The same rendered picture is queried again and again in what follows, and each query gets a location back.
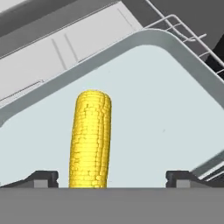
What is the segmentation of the pale grey baking tray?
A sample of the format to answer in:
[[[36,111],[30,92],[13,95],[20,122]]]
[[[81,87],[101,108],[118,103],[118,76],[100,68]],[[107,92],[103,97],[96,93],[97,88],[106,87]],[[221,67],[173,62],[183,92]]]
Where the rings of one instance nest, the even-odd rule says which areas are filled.
[[[224,81],[166,31],[134,33],[0,110],[0,184],[54,170],[68,185],[75,100],[112,100],[110,187],[162,187],[224,152]]]

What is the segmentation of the yellow corn cob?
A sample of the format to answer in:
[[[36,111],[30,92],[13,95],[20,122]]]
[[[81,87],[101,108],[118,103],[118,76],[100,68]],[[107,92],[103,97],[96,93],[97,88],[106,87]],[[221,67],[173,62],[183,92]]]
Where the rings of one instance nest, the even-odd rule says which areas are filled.
[[[99,90],[79,94],[69,161],[70,188],[105,188],[109,170],[111,100]]]

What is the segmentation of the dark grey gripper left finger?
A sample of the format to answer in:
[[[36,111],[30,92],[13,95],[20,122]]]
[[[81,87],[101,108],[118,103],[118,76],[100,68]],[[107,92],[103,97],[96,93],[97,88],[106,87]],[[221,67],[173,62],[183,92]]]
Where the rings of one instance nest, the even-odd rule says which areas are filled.
[[[35,171],[25,179],[2,185],[2,188],[58,188],[57,171]]]

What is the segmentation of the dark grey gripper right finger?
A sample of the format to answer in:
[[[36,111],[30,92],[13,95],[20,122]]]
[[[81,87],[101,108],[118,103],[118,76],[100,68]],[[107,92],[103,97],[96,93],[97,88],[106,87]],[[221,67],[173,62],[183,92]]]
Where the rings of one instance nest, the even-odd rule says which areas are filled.
[[[166,188],[224,188],[224,180],[200,180],[189,171],[167,171],[165,177],[167,180]]]

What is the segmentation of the grey oven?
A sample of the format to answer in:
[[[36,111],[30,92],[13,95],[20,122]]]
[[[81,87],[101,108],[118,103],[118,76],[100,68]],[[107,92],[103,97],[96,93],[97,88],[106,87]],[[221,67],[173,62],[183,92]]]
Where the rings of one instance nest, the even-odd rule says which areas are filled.
[[[0,59],[0,112],[86,89],[118,99],[168,88],[224,107],[224,81],[181,40],[175,24],[160,16],[142,27],[123,3]]]

